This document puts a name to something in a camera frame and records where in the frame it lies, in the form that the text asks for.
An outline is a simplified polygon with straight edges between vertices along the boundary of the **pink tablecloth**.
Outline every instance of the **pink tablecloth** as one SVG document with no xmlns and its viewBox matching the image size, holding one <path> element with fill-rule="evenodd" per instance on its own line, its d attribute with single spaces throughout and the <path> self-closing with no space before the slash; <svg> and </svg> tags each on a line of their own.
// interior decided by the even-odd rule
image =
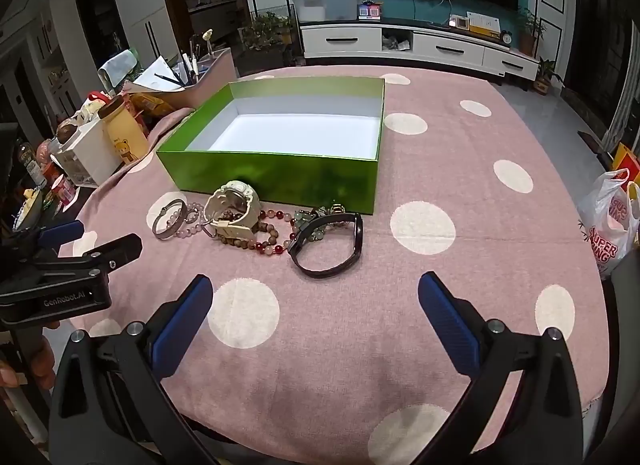
<svg viewBox="0 0 640 465">
<path fill-rule="evenodd" d="M 146 320 L 203 273 L 216 289 L 214 306 L 163 382 L 181 412 L 277 457 L 401 465 L 468 383 L 418 305 L 418 278 L 435 270 L 453 294 L 513 331 L 560 327 L 582 403 L 590 403 L 608 365 L 598 272 L 558 174 L 500 94 L 483 80 L 408 68 L 269 76 L 385 74 L 376 212 L 365 217 L 356 267 L 314 281 L 286 255 L 260 257 L 203 234 L 158 241 L 150 223 L 180 194 L 150 154 L 92 196 L 80 214 L 84 237 L 62 251 L 82 253 L 130 232 L 143 241 L 140 259 L 111 276 L 113 306 L 74 324 L 101 334 Z M 515 384 L 481 446 L 497 434 Z"/>
</svg>

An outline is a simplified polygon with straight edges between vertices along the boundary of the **green box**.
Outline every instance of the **green box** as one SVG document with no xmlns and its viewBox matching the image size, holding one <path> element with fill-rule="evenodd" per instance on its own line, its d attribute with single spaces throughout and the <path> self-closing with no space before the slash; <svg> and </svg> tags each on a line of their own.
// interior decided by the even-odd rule
<svg viewBox="0 0 640 465">
<path fill-rule="evenodd" d="M 232 82 L 165 141 L 158 156 L 183 191 L 213 194 L 230 180 L 263 201 L 341 203 L 372 214 L 385 81 L 281 77 Z"/>
</svg>

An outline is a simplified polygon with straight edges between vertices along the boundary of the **white container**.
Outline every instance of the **white container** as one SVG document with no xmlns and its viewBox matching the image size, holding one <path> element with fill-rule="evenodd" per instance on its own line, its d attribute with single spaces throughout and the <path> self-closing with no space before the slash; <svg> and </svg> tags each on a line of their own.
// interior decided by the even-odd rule
<svg viewBox="0 0 640 465">
<path fill-rule="evenodd" d="M 356 20 L 358 0 L 293 0 L 299 22 Z"/>
<path fill-rule="evenodd" d="M 51 155 L 78 187 L 99 187 L 122 163 L 101 120 L 78 127 L 65 145 Z"/>
</svg>

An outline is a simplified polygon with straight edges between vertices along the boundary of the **metal screw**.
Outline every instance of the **metal screw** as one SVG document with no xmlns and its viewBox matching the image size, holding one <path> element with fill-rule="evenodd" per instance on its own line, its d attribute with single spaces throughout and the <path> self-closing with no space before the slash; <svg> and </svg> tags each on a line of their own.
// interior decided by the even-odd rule
<svg viewBox="0 0 640 465">
<path fill-rule="evenodd" d="M 560 340 L 562 338 L 562 332 L 558 328 L 549 328 L 549 329 L 546 330 L 546 333 L 553 340 Z"/>
<path fill-rule="evenodd" d="M 132 336 L 140 335 L 144 328 L 145 325 L 142 322 L 135 321 L 127 326 L 127 333 Z"/>
<path fill-rule="evenodd" d="M 71 342 L 79 342 L 84 339 L 84 330 L 76 330 L 71 333 Z"/>
<path fill-rule="evenodd" d="M 492 333 L 502 333 L 505 328 L 504 323 L 497 319 L 491 319 L 486 325 Z"/>
</svg>

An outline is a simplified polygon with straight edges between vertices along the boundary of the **white plastic bag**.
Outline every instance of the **white plastic bag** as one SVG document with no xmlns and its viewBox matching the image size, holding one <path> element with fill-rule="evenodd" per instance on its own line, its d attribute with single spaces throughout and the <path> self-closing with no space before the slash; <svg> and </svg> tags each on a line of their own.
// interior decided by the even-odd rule
<svg viewBox="0 0 640 465">
<path fill-rule="evenodd" d="M 603 279 L 633 249 L 640 225 L 640 204 L 629 196 L 631 188 L 636 190 L 636 198 L 640 196 L 640 188 L 630 181 L 625 192 L 628 177 L 628 169 L 606 172 L 578 204 Z"/>
</svg>

